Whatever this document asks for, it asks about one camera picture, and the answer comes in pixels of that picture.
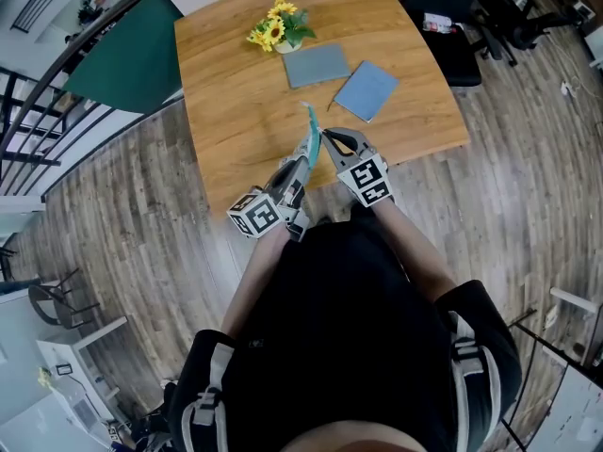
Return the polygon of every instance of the sunflower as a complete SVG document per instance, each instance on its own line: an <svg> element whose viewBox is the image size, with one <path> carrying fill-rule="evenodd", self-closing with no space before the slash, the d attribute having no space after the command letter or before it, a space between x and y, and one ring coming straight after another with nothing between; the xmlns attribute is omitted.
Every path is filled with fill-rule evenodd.
<svg viewBox="0 0 603 452"><path fill-rule="evenodd" d="M270 45L274 45L278 43L281 37L285 34L285 24L283 23L282 18L277 18L274 20L270 20L268 24L268 28L264 32L263 40Z"/></svg>
<svg viewBox="0 0 603 452"><path fill-rule="evenodd" d="M275 0L274 8L271 8L268 12L268 18L273 19L281 15L282 11L287 12L289 15L293 15L298 8L286 2L285 0Z"/></svg>
<svg viewBox="0 0 603 452"><path fill-rule="evenodd" d="M257 43L259 45L262 45L262 43L264 43L264 36L262 35L262 32L260 32L258 30L252 30L252 33L249 34L247 41L250 41L251 43Z"/></svg>
<svg viewBox="0 0 603 452"><path fill-rule="evenodd" d="M260 45L262 45L262 49L264 50L264 52L272 52L272 45L270 45L266 41L262 40L262 42L260 43Z"/></svg>

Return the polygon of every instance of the black chair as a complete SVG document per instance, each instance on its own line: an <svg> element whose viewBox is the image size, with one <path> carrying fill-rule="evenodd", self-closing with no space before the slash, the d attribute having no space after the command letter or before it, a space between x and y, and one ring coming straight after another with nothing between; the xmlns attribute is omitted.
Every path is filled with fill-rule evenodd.
<svg viewBox="0 0 603 452"><path fill-rule="evenodd" d="M48 286L43 284L34 284L29 286L28 296L29 302L33 307L34 311L38 316L49 325L54 326L62 326L67 330L72 330L74 328L79 328L82 325L87 325L92 322L92 320L84 321L78 315L87 312L88 310L92 310L93 308L101 306L100 303L94 303L90 306L86 306L84 308L74 308L69 301L67 300L67 295L71 293L73 290L68 289L64 290L63 285L66 281L68 281L75 273L79 271L77 268L75 271L70 273L67 278L63 279L56 286ZM46 314L46 312L40 306L41 301L53 301L55 313L57 317L54 318Z"/></svg>
<svg viewBox="0 0 603 452"><path fill-rule="evenodd" d="M519 8L514 0L478 0L478 2L485 10L485 13L481 12L482 18L509 55L509 65L512 67L517 65L517 60L511 46L521 51L531 50L536 47L539 37L548 34L546 31L549 28L581 24L580 15L572 8L568 8L565 14L550 12L540 17L529 18L531 10L538 8L534 0L526 0L523 8ZM485 40L481 40L482 48L485 43Z"/></svg>
<svg viewBox="0 0 603 452"><path fill-rule="evenodd" d="M474 87L481 84L481 73L475 52L487 48L494 59L500 60L499 44L489 29L471 13L474 0L403 0L402 4L430 47L448 84L455 87ZM455 25L455 33L440 34L423 31L425 13L449 17L455 24L475 26L482 35L480 45L469 43L463 29Z"/></svg>

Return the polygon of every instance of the gray notebook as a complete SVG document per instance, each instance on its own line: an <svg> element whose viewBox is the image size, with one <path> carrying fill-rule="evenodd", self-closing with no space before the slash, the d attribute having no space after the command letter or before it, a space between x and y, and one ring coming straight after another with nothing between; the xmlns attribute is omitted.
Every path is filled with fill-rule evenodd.
<svg viewBox="0 0 603 452"><path fill-rule="evenodd" d="M350 67L338 43L284 54L283 62L293 89L350 76Z"/></svg>

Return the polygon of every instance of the green leaf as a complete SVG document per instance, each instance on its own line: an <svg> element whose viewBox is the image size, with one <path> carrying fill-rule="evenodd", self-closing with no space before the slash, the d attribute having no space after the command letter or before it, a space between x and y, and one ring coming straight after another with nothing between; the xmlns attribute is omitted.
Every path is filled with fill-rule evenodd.
<svg viewBox="0 0 603 452"><path fill-rule="evenodd" d="M298 25L308 25L308 21L310 20L308 10L304 8L303 10L298 10L295 13L299 13L300 15L300 22L298 23Z"/></svg>
<svg viewBox="0 0 603 452"><path fill-rule="evenodd" d="M295 47L298 43L302 41L302 36L299 35L298 31L294 28L287 28L285 30L285 38L292 47Z"/></svg>
<svg viewBox="0 0 603 452"><path fill-rule="evenodd" d="M291 22L293 23L293 26L302 24L302 13L299 10L295 10L293 15L291 15Z"/></svg>
<svg viewBox="0 0 603 452"><path fill-rule="evenodd" d="M295 28L295 24L293 23L293 18L291 17L291 15L289 15L285 11L281 12L281 15L283 17L283 24L285 25L285 28Z"/></svg>
<svg viewBox="0 0 603 452"><path fill-rule="evenodd" d="M267 26L268 22L266 21L266 19L262 19L255 26L255 30L264 33L266 31Z"/></svg>
<svg viewBox="0 0 603 452"><path fill-rule="evenodd" d="M308 26L299 26L295 29L296 33L300 36L300 40L304 37L311 37L315 39L317 34L314 33L314 30Z"/></svg>

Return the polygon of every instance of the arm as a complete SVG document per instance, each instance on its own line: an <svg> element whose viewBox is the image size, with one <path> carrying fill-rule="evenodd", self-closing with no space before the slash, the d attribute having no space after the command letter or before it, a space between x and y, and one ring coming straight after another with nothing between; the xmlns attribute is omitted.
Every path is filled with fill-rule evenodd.
<svg viewBox="0 0 603 452"><path fill-rule="evenodd" d="M281 223L257 240L252 257L226 310L220 328L222 333L237 339L254 304L276 269L289 238L288 229Z"/></svg>
<svg viewBox="0 0 603 452"><path fill-rule="evenodd" d="M429 301L435 302L456 287L452 272L438 250L394 202L382 200L371 209L387 231L408 276Z"/></svg>

